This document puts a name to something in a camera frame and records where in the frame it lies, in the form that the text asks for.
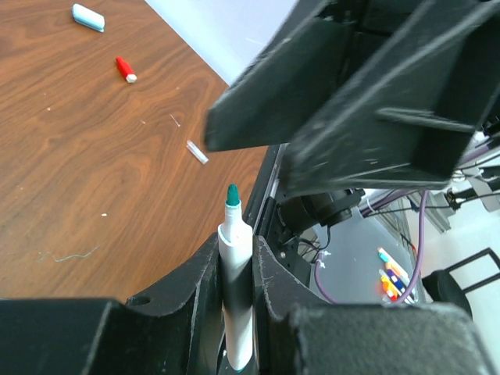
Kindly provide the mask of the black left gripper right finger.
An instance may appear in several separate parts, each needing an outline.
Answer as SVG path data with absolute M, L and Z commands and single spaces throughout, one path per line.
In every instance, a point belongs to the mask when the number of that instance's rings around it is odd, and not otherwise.
M 330 305 L 253 245 L 261 374 L 486 374 L 473 321 L 450 304 Z

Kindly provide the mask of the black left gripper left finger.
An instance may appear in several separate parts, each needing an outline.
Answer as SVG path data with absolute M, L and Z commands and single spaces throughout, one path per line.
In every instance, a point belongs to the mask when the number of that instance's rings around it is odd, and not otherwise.
M 125 303 L 111 298 L 1 304 L 4 374 L 214 374 L 223 318 L 218 241 Z

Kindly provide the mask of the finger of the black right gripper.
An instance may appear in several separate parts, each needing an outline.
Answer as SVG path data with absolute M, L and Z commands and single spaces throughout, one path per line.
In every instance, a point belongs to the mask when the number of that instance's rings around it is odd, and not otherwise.
M 444 187 L 499 97 L 499 4 L 423 1 L 292 138 L 292 196 Z
M 298 1 L 268 45 L 207 112 L 204 144 L 221 152 L 291 140 L 379 47 L 363 34 L 389 1 Z

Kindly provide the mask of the white pen with teal tip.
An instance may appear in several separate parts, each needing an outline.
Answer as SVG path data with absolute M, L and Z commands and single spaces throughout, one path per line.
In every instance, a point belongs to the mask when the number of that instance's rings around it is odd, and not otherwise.
M 253 229 L 243 220 L 238 187 L 230 184 L 224 221 L 218 226 L 227 359 L 241 372 L 253 353 Z

